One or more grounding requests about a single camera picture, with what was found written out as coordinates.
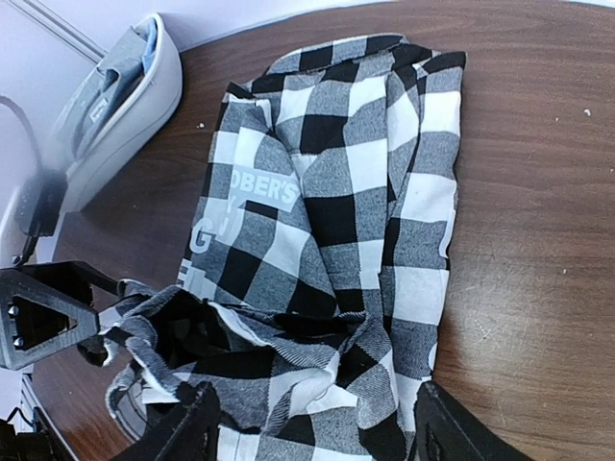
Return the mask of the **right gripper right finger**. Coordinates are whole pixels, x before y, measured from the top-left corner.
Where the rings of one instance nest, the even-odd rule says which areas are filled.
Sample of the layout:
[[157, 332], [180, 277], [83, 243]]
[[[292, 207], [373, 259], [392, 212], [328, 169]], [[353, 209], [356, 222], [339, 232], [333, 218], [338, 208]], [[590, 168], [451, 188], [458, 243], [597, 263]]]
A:
[[419, 460], [530, 460], [435, 381], [419, 387], [414, 414]]

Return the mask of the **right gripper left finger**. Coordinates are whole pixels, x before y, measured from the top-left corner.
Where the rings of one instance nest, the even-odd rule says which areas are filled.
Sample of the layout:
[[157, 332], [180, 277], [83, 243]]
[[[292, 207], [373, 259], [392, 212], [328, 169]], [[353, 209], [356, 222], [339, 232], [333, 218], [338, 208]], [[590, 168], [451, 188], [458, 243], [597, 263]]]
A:
[[133, 460], [215, 460], [221, 408], [210, 384], [196, 388], [188, 404], [179, 403], [141, 440]]

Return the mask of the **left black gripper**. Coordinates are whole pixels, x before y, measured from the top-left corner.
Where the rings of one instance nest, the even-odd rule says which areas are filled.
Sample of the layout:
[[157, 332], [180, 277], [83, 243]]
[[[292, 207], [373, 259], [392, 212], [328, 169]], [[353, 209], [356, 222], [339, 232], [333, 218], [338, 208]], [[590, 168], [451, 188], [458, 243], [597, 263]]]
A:
[[70, 260], [1, 270], [1, 367], [20, 370], [97, 335], [94, 291], [117, 300], [126, 285]]

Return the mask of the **black white plaid shirt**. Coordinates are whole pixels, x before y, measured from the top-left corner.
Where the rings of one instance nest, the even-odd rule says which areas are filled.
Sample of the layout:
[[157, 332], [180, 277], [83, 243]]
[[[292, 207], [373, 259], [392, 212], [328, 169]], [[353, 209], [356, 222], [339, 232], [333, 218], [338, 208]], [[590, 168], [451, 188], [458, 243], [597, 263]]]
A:
[[229, 84], [176, 284], [131, 279], [105, 346], [137, 441], [210, 384], [220, 460], [407, 460], [456, 213], [463, 52], [344, 38]]

